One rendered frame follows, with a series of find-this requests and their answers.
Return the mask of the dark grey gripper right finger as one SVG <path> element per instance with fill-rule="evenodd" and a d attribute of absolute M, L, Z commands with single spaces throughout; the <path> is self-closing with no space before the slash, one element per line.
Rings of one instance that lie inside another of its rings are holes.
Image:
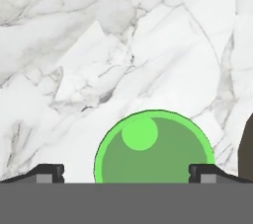
<path fill-rule="evenodd" d="M 214 164 L 191 164 L 190 184 L 251 184 L 251 181 L 229 175 Z"/>

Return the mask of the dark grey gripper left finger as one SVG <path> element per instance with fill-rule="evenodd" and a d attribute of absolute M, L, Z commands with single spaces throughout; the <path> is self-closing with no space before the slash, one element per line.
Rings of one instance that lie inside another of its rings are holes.
<path fill-rule="evenodd" d="M 29 172 L 0 181 L 0 184 L 63 184 L 63 164 L 38 164 Z"/>

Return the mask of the dark brown object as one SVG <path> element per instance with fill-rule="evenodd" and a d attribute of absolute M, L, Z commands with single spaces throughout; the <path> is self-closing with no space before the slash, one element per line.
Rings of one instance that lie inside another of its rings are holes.
<path fill-rule="evenodd" d="M 246 121 L 238 148 L 238 176 L 253 181 L 253 113 Z"/>

